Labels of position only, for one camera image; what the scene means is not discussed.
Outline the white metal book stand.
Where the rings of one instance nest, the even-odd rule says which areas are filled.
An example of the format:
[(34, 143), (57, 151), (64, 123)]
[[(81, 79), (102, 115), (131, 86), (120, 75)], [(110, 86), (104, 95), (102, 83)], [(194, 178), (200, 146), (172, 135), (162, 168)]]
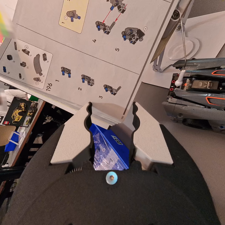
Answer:
[[(225, 1), (195, 0), (184, 33), (187, 59), (225, 57)], [(173, 73), (179, 72), (172, 64), (183, 57), (181, 30), (176, 30), (165, 46), (159, 72), (153, 71), (153, 62), (149, 63), (142, 82), (169, 88)]]

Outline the white plastic bag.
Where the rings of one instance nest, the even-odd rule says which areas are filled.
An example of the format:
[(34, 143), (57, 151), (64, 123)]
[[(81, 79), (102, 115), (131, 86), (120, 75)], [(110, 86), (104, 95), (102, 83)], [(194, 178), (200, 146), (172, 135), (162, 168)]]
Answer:
[(11, 105), (11, 102), (13, 101), (14, 97), (29, 100), (28, 94), (19, 89), (7, 89), (7, 90), (4, 90), (4, 92), (6, 95), (8, 107)]

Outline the grey lego car model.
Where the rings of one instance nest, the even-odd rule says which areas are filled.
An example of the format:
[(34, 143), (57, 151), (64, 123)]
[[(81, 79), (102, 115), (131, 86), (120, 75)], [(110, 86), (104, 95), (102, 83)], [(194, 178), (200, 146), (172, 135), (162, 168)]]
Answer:
[(225, 134), (225, 58), (178, 60), (172, 76), (166, 114), (177, 123)]

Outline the blue bin with clear bracket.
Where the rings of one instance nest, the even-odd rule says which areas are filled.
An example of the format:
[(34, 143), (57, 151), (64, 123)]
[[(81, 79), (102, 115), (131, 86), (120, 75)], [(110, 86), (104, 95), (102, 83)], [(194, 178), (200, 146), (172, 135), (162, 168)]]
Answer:
[(9, 142), (5, 146), (4, 152), (14, 151), (15, 148), (20, 144), (21, 138), (22, 138), (22, 135), (19, 132), (17, 131), (12, 132), (9, 136), (9, 139), (8, 139)]

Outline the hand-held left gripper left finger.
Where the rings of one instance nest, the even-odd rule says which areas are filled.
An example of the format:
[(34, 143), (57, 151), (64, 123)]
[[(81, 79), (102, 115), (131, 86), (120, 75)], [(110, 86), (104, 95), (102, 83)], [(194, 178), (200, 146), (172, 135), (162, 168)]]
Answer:
[(81, 168), (85, 161), (94, 158), (93, 135), (90, 131), (92, 103), (85, 104), (63, 126), (63, 130), (50, 163), (71, 163)]

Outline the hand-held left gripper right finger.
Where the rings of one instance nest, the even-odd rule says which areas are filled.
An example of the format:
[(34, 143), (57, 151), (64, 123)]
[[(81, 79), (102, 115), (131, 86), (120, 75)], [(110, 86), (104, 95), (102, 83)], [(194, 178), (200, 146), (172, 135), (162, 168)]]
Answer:
[(137, 102), (133, 102), (133, 115), (132, 158), (141, 163), (143, 170), (149, 170), (154, 163), (172, 165), (160, 123)]

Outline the yellow car picture booklet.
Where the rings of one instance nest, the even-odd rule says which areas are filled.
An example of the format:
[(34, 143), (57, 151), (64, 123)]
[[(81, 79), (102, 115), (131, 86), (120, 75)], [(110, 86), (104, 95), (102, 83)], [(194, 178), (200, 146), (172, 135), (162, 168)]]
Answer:
[(14, 97), (6, 112), (0, 116), (0, 124), (16, 127), (28, 127), (32, 122), (38, 102)]

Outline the open instruction booklet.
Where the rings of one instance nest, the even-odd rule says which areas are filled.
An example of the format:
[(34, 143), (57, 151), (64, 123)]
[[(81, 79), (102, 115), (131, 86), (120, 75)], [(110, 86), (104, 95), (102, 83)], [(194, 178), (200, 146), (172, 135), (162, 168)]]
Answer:
[(0, 80), (94, 123), (125, 121), (178, 0), (18, 0)]

